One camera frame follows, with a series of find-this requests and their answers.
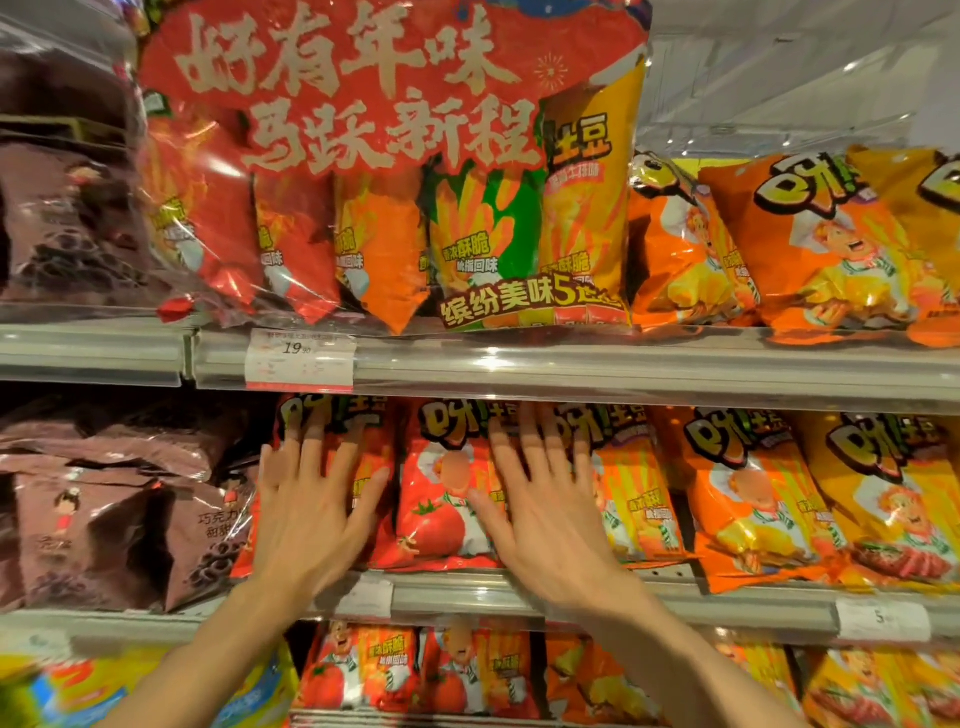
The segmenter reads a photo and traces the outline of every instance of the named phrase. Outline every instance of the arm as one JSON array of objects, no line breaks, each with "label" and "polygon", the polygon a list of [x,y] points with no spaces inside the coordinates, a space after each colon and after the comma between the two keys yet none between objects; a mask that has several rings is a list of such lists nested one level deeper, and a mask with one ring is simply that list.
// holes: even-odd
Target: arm
[{"label": "arm", "polygon": [[554,417],[552,406],[520,407],[530,477],[499,422],[491,421],[513,522],[486,494],[471,491],[469,501],[507,568],[580,623],[677,728],[802,728],[802,720],[620,568],[593,503],[586,434],[576,433],[571,476]]},{"label": "arm", "polygon": [[321,477],[324,413],[318,407],[300,443],[290,423],[278,451],[265,446],[257,492],[260,523],[254,576],[236,587],[193,642],[172,652],[99,728],[208,728],[250,671],[339,581],[372,532],[388,471],[376,473],[347,516],[348,483],[360,454],[352,430]]}]

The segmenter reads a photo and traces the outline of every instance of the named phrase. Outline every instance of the hand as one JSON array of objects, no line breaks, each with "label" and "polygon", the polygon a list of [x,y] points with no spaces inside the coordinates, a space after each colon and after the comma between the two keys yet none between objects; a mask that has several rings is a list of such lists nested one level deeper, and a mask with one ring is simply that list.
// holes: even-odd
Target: hand
[{"label": "hand", "polygon": [[302,439],[300,417],[292,417],[280,449],[265,445],[260,453],[252,582],[279,600],[280,613],[290,622],[353,566],[373,532],[390,476],[386,468],[374,473],[348,517],[364,424],[354,421],[323,477],[325,417],[320,407],[314,409]]},{"label": "hand", "polygon": [[575,612],[607,609],[611,589],[625,576],[637,585],[640,580],[620,568],[607,540],[594,502],[587,434],[582,428],[575,433],[571,476],[553,406],[541,404],[535,411],[525,402],[519,414],[529,478],[500,422],[490,421],[493,459],[503,477],[513,523],[486,493],[470,490],[470,506],[503,563],[536,596]]}]

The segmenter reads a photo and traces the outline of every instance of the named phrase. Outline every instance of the left hand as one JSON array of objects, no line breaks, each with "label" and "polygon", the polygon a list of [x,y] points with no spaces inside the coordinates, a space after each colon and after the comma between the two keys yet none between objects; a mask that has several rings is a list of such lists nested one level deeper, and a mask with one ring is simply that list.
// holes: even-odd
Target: left hand
[{"label": "left hand", "polygon": [[316,595],[353,566],[376,525],[376,507],[390,477],[387,468],[374,473],[348,516],[364,424],[354,422],[324,477],[324,418],[317,407],[305,434],[299,418],[291,418],[280,449],[265,445],[260,453],[260,523],[251,582],[277,600],[289,622],[300,619]]}]

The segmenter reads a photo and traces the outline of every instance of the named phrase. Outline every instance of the price label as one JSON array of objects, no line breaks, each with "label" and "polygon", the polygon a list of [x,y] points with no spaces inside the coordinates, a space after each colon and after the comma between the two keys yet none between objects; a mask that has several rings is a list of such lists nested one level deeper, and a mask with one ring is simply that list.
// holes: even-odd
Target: price label
[{"label": "price label", "polygon": [[61,629],[0,629],[0,654],[65,662],[73,649]]},{"label": "price label", "polygon": [[840,639],[865,643],[928,643],[930,615],[923,604],[888,599],[837,599]]},{"label": "price label", "polygon": [[363,572],[334,612],[337,617],[389,619],[394,606],[394,582]]},{"label": "price label", "polygon": [[349,336],[255,328],[244,362],[247,389],[350,394],[356,348]]}]

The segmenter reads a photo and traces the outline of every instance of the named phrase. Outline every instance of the red promotional banner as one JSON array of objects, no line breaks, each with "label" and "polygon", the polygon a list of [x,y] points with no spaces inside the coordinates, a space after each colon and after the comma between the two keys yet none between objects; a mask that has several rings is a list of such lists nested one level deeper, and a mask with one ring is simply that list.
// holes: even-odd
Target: red promotional banner
[{"label": "red promotional banner", "polygon": [[[622,63],[649,5],[620,0],[195,0],[143,52],[141,87],[243,111],[254,171],[536,169],[540,99]],[[148,110],[152,109],[148,99]]]}]

